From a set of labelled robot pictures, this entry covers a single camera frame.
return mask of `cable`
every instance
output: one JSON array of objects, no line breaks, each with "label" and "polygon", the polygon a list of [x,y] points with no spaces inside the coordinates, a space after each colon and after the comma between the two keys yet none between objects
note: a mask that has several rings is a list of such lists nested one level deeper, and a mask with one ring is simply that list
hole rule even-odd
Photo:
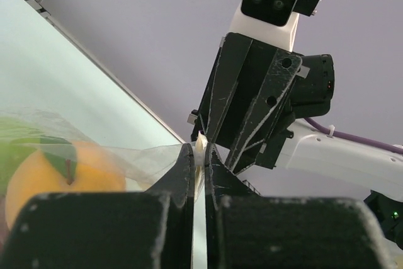
[{"label": "cable", "polygon": [[338,132],[337,130],[334,130],[334,129],[332,132],[330,129],[327,129],[326,127],[320,125],[312,118],[306,118],[305,121],[308,122],[309,125],[311,125],[312,127],[314,127],[319,132],[322,132],[325,135],[330,135],[332,133],[333,137],[337,137],[337,138],[344,139],[344,140],[349,140],[349,141],[364,144],[367,146],[376,147],[379,149],[383,149],[385,151],[394,152],[396,154],[403,154],[402,148],[399,148],[399,147],[396,147],[396,146],[393,146],[390,144],[382,143],[379,141],[358,137],[357,135],[346,134],[345,132]]}]

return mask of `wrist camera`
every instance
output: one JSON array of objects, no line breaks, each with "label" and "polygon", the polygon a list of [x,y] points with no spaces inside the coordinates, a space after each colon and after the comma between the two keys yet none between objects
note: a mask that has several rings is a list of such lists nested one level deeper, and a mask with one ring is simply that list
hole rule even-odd
[{"label": "wrist camera", "polygon": [[229,31],[292,51],[299,15],[315,15],[320,1],[242,0]]}]

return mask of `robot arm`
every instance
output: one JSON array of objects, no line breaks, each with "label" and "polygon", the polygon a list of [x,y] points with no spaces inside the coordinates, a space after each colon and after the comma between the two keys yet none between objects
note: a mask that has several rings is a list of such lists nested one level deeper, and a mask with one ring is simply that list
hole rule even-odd
[{"label": "robot arm", "polygon": [[302,121],[325,115],[333,96],[332,57],[293,52],[299,16],[315,15],[320,1],[242,0],[190,115],[192,140],[200,131],[228,148],[225,165],[235,175],[252,165],[302,169],[373,190],[366,204],[386,238],[403,247],[401,153],[329,136]]},{"label": "robot arm", "polygon": [[403,202],[403,156],[323,134],[304,121],[289,128],[276,167],[331,176]]}]

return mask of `plastic bag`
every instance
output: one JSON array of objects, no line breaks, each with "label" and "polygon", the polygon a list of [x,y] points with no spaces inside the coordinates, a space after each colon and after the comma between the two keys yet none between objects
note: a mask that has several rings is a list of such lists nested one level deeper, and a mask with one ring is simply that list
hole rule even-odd
[{"label": "plastic bag", "polygon": [[181,144],[146,150],[99,146],[58,114],[0,110],[0,244],[19,210],[47,192],[143,191],[176,162]]}]

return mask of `orange fruit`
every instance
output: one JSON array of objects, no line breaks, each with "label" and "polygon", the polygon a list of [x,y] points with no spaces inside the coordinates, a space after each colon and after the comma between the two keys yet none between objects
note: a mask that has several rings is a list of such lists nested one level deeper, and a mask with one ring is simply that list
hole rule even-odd
[{"label": "orange fruit", "polygon": [[[74,162],[74,176],[70,176],[70,180],[39,149],[17,168],[8,183],[6,193],[6,222],[10,229],[20,210],[35,195],[126,190],[125,175],[116,166],[109,152],[90,142],[71,143],[75,147],[77,160]],[[69,169],[69,165],[66,162],[66,169]]]}]

